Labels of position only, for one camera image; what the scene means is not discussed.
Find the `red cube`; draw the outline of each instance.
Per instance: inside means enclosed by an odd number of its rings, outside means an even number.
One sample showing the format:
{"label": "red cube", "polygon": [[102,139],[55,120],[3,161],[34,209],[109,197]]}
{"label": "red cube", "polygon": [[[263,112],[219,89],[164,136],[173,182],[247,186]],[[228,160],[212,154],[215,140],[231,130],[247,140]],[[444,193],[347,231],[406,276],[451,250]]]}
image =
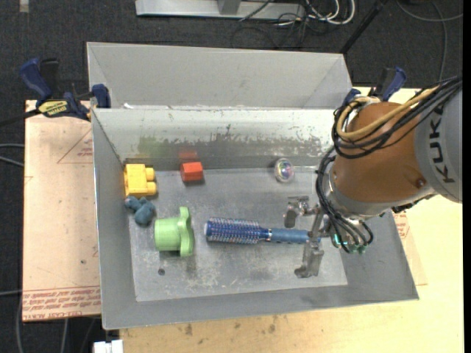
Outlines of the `red cube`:
{"label": "red cube", "polygon": [[182,163],[180,165],[182,181],[195,182],[203,178],[203,166],[201,162]]}

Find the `green toy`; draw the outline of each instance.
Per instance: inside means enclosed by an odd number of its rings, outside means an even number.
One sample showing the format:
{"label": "green toy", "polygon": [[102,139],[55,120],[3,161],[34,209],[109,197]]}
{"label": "green toy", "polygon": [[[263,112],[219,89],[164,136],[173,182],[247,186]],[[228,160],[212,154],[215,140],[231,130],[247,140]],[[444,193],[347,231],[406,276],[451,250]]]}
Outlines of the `green toy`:
{"label": "green toy", "polygon": [[159,251],[178,251],[181,257],[193,254],[194,234],[187,207],[180,207],[180,217],[155,221],[155,247]]}

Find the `yellow lego brick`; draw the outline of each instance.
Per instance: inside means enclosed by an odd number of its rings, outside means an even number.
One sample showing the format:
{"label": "yellow lego brick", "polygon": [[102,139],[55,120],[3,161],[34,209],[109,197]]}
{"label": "yellow lego brick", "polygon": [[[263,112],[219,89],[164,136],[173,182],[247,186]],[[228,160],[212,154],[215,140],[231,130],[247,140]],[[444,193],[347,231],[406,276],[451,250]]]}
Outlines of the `yellow lego brick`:
{"label": "yellow lego brick", "polygon": [[151,196],[157,193],[157,184],[153,182],[155,172],[145,165],[131,163],[124,167],[124,189],[126,196]]}

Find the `black carpet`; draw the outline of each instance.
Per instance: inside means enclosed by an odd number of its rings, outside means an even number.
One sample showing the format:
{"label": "black carpet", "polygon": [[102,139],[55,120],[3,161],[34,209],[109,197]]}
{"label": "black carpet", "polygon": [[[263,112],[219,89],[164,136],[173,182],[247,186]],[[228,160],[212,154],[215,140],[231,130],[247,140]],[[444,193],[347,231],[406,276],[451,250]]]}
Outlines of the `black carpet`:
{"label": "black carpet", "polygon": [[[280,29],[265,21],[138,18],[135,0],[29,0],[29,13],[19,12],[19,0],[0,0],[0,121],[22,114],[24,100],[37,98],[18,75],[31,57],[59,59],[62,88],[70,90],[74,83],[81,93],[88,85],[88,41],[337,53],[377,1],[355,0],[355,17],[347,25],[333,29],[318,22],[302,35],[300,30]],[[463,18],[452,18],[463,13],[463,7],[464,0],[390,0],[346,55],[353,84],[374,85],[384,67],[396,65],[407,74],[407,88],[460,74]],[[23,142],[23,121],[0,127],[0,143]],[[0,148],[0,156],[24,160],[21,149]],[[0,191],[1,293],[21,287],[22,167],[0,161]],[[0,297],[0,352],[18,352],[18,300],[18,296]],[[99,321],[91,322],[70,320],[67,352],[79,351],[90,325],[88,340],[105,338]],[[20,331],[25,352],[60,351],[62,321],[25,324]]]}

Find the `cable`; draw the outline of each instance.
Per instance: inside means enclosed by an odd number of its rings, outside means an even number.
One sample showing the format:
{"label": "cable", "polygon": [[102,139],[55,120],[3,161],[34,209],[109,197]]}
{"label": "cable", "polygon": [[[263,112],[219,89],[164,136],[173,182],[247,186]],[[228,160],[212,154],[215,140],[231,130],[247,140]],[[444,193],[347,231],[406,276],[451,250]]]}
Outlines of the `cable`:
{"label": "cable", "polygon": [[[376,122],[373,122],[374,129],[362,131],[361,137],[358,137],[358,135],[356,135],[354,137],[343,138],[341,137],[338,131],[340,122],[339,119],[345,118],[346,120],[348,118],[348,114],[355,110],[360,104],[356,104],[355,101],[353,101],[353,103],[347,105],[346,107],[338,109],[334,112],[334,125],[331,132],[332,139],[334,142],[334,148],[337,154],[347,159],[355,159],[371,154],[378,149],[384,149],[391,145],[394,145],[398,141],[402,140],[418,124],[422,123],[425,120],[426,116],[431,113],[431,110],[433,110],[433,108],[440,104],[448,103],[460,90],[462,90],[462,86],[462,76],[455,76],[441,83],[431,85],[428,89],[421,90],[415,97],[409,99],[409,101],[405,103],[409,106],[413,104],[415,105],[413,107],[410,107],[407,111],[405,111],[405,113],[403,113],[403,111],[399,111],[401,116],[397,119],[397,121],[393,123],[392,126],[388,128],[385,132],[382,132],[374,137],[372,136],[372,134],[376,133],[389,120],[380,121],[380,119],[378,119]],[[406,133],[403,133],[398,139],[395,139],[393,143],[385,145],[386,142],[396,131],[403,128],[410,121],[415,119],[417,116],[422,115],[426,111],[428,111],[427,115],[421,117],[420,121],[418,123],[415,123],[412,128],[409,127]],[[357,151],[355,154],[348,154],[342,149],[361,149],[362,152]]]}
{"label": "cable", "polygon": [[411,17],[414,17],[414,18],[416,18],[417,20],[421,20],[421,21],[426,21],[426,22],[446,22],[446,21],[457,20],[458,18],[463,17],[463,13],[461,13],[461,14],[459,14],[459,15],[455,15],[455,16],[453,16],[453,17],[440,18],[440,19],[420,17],[420,16],[418,16],[418,15],[415,15],[415,14],[409,12],[406,8],[404,8],[404,7],[402,6],[402,4],[399,2],[399,0],[396,0],[396,3],[397,3],[397,5],[399,6],[399,8],[400,8],[405,14],[410,15]]}
{"label": "cable", "polygon": [[[24,148],[24,144],[5,143],[5,144],[0,144],[0,148]],[[12,160],[11,158],[0,156],[0,161],[4,161],[6,163],[12,163],[13,165],[24,167],[23,163]]]}
{"label": "cable", "polygon": [[20,319],[21,319],[21,306],[23,305],[23,296],[20,297],[20,302],[18,303],[18,312],[16,313],[16,325],[15,325],[15,334],[16,334],[16,345],[18,346],[18,351],[24,353],[23,343],[21,342],[21,332],[20,332]]}
{"label": "cable", "polygon": [[23,291],[21,289],[18,289],[18,290],[6,290],[6,291],[2,291],[0,292],[0,297],[3,297],[3,296],[14,296],[16,294],[21,294]]}
{"label": "cable", "polygon": [[329,218],[330,222],[332,223],[333,228],[336,231],[336,234],[339,237],[340,245],[346,253],[352,253],[352,250],[345,244],[344,240],[341,239],[342,234],[341,230],[345,231],[353,240],[356,246],[363,246],[367,247],[374,239],[374,235],[371,229],[363,222],[360,221],[360,225],[365,229],[368,233],[369,238],[366,238],[365,234],[360,231],[360,229],[355,226],[353,223],[348,221],[346,218],[342,217],[339,212],[337,212],[332,204],[329,202],[323,188],[324,183],[324,176],[327,173],[327,167],[330,163],[332,163],[336,156],[332,156],[335,147],[332,146],[325,156],[321,159],[317,170],[317,179],[316,179],[316,193],[319,198],[319,204],[321,208],[324,210],[326,216]]}
{"label": "cable", "polygon": [[0,148],[24,148],[24,144],[15,144],[15,143],[0,144]]}
{"label": "cable", "polygon": [[447,58],[447,42],[448,42],[448,32],[447,32],[447,25],[445,23],[445,19],[443,18],[443,14],[440,9],[437,7],[435,3],[432,3],[433,7],[435,8],[436,12],[439,14],[439,17],[442,20],[443,26],[443,54],[442,54],[442,65],[440,66],[440,73],[439,79],[443,77],[443,70],[445,69],[445,60]]}
{"label": "cable", "polygon": [[246,15],[245,17],[241,18],[241,19],[239,20],[239,22],[248,20],[249,18],[253,17],[253,16],[256,15],[257,13],[259,13],[264,7],[266,7],[268,4],[270,4],[271,1],[272,1],[272,0],[267,0],[267,1],[265,1],[259,8],[257,8],[256,10],[254,10],[253,12],[251,12],[250,14]]}
{"label": "cable", "polygon": [[306,3],[306,10],[310,11],[308,13],[308,17],[312,18],[314,20],[324,21],[324,22],[327,22],[328,24],[332,24],[332,25],[345,25],[345,24],[348,24],[349,22],[351,22],[351,20],[355,16],[355,0],[348,0],[348,4],[350,6],[350,14],[348,15],[347,18],[345,18],[341,21],[337,21],[335,19],[335,18],[337,18],[337,16],[340,13],[340,2],[339,2],[339,0],[333,0],[333,1],[336,5],[335,12],[323,15],[323,14],[319,13],[319,11],[316,8],[314,8],[312,1],[304,0],[304,2]]}
{"label": "cable", "polygon": [[415,96],[413,99],[409,99],[405,104],[401,104],[400,106],[396,107],[394,110],[390,111],[389,113],[381,116],[379,119],[376,121],[373,121],[372,123],[368,124],[365,127],[362,127],[356,131],[353,132],[345,132],[342,127],[345,122],[345,118],[353,111],[355,107],[357,107],[359,104],[364,104],[370,101],[370,98],[357,98],[354,99],[353,102],[347,105],[345,109],[342,110],[341,115],[339,117],[339,120],[337,121],[336,124],[336,131],[337,134],[343,138],[343,139],[350,139],[350,140],[355,140],[356,138],[358,139],[358,136],[362,135],[367,135],[371,133],[374,129],[378,128],[381,124],[386,123],[387,121],[391,120],[391,118],[395,117],[397,114],[401,113],[404,110],[407,110],[410,106],[416,104],[418,101],[427,98],[429,95],[431,95],[438,86],[425,90],[418,96]]}
{"label": "cable", "polygon": [[88,336],[90,335],[91,330],[93,328],[93,325],[95,324],[95,320],[96,320],[95,318],[92,318],[92,320],[90,322],[90,326],[88,326],[87,332],[85,333],[85,337],[84,337],[83,342],[82,342],[82,345],[80,346],[79,353],[83,353],[83,350],[85,349],[85,346],[87,345]]}
{"label": "cable", "polygon": [[60,353],[65,352],[65,342],[67,341],[67,332],[68,332],[68,318],[64,321],[64,330],[62,333],[62,342],[60,344]]}
{"label": "cable", "polygon": [[0,161],[5,161],[7,163],[12,163],[13,165],[24,167],[24,163],[21,163],[21,162],[15,161],[15,160],[11,160],[10,158],[6,158],[6,157],[0,156]]}

